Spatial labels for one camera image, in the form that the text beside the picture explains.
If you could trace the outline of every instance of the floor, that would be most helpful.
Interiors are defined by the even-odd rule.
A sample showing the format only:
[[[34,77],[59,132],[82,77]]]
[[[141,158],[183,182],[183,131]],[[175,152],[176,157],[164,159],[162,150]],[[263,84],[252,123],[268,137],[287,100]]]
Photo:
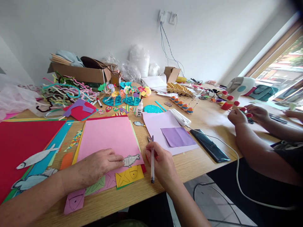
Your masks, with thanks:
[[[189,182],[186,182],[184,185],[189,191],[189,193],[192,195],[193,189],[196,184],[210,183],[210,182],[213,182],[213,180],[205,174]],[[224,193],[220,190],[220,188],[216,184],[211,184],[211,186],[219,190],[224,195]],[[180,227],[181,225],[179,223],[177,214],[175,212],[173,202],[168,195],[167,197],[168,197],[169,207],[170,207],[171,215],[173,217],[174,225],[175,227]],[[224,197],[227,199],[229,203],[232,203],[232,201],[230,201],[229,198],[227,198],[227,196],[224,195]],[[204,213],[207,219],[220,220],[220,221],[238,224],[238,225],[234,225],[234,224],[210,221],[213,227],[241,226],[239,225],[240,223],[234,211],[230,207],[230,205],[228,205],[226,200],[224,200],[222,196],[213,188],[209,186],[198,186],[196,188],[195,198],[197,205],[200,207],[201,211]],[[241,210],[239,210],[239,208],[237,208],[236,205],[232,205],[232,207],[237,213],[241,221],[241,224],[249,225],[249,226],[257,226],[249,217],[247,217]]]

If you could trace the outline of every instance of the white glue bottle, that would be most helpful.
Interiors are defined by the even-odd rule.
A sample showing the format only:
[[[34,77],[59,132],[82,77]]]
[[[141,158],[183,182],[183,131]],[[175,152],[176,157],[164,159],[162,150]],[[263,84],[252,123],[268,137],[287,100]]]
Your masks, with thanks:
[[[137,107],[136,117],[141,117],[142,111],[143,111],[143,100],[141,99],[141,101]]]

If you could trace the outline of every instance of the teal bag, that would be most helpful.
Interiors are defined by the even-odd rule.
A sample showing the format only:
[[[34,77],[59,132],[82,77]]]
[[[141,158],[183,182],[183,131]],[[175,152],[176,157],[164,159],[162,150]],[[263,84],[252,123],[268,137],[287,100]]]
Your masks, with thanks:
[[[277,93],[278,89],[266,85],[257,85],[257,88],[249,95],[260,101],[268,101],[270,97]]]

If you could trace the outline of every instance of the wall outlet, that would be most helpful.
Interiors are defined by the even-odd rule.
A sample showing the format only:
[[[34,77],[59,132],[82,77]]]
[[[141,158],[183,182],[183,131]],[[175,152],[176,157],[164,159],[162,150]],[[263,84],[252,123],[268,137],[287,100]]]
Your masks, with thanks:
[[[164,24],[165,23],[165,18],[166,18],[166,11],[165,10],[159,10],[158,21],[162,22],[162,24]]]
[[[177,22],[177,14],[171,12],[169,23],[172,24],[172,25],[175,25],[176,22]]]

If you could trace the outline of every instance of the black phone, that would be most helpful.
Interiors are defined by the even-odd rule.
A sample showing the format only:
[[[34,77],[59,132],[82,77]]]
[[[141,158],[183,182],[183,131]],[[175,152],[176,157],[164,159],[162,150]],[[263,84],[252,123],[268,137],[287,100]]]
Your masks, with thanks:
[[[215,160],[215,162],[226,162],[230,161],[229,157],[221,151],[216,144],[206,135],[199,133],[195,130],[190,130],[194,137],[199,141],[199,143],[204,147],[204,149],[209,153],[209,155]]]

